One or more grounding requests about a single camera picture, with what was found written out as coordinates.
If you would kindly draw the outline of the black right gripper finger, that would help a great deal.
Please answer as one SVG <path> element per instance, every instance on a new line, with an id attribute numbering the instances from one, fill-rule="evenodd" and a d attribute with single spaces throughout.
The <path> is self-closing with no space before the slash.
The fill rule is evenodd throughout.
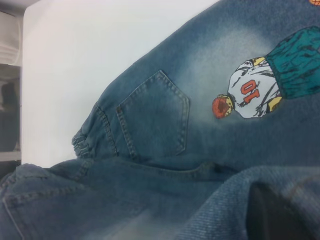
<path id="1" fill-rule="evenodd" d="M 246 213 L 249 240 L 312 240 L 302 218 L 291 204 L 268 185 L 254 183 Z"/>

